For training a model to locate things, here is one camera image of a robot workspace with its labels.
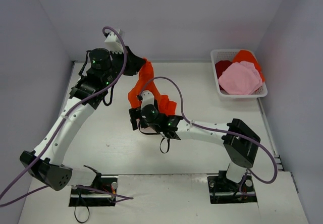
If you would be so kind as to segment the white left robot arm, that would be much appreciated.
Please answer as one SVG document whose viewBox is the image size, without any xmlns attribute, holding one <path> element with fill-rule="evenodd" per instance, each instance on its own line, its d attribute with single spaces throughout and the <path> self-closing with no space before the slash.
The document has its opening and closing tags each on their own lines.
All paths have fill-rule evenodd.
<svg viewBox="0 0 323 224">
<path fill-rule="evenodd" d="M 88 193 L 99 191 L 102 174 L 85 165 L 78 169 L 63 164 L 66 152 L 84 122 L 103 103 L 122 76 L 134 76 L 146 60 L 136 56 L 129 47 L 125 52 L 105 48 L 88 50 L 79 71 L 79 80 L 59 118 L 42 142 L 32 151 L 24 151 L 20 162 L 28 173 L 46 186 L 60 191 L 66 186 L 83 186 Z"/>
</svg>

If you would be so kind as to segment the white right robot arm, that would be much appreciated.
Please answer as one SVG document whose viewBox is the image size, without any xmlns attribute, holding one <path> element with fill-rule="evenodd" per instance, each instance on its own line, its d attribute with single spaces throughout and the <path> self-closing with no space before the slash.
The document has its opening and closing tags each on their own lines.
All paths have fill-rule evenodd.
<svg viewBox="0 0 323 224">
<path fill-rule="evenodd" d="M 133 130 L 151 128 L 168 142 L 171 139 L 197 140 L 224 147 L 230 163 L 223 183 L 230 190 L 240 186 L 247 169 L 253 167 L 258 146 L 251 140 L 259 142 L 260 138 L 240 119 L 227 124 L 187 122 L 183 116 L 167 116 L 159 112 L 153 104 L 131 108 L 129 115 Z"/>
</svg>

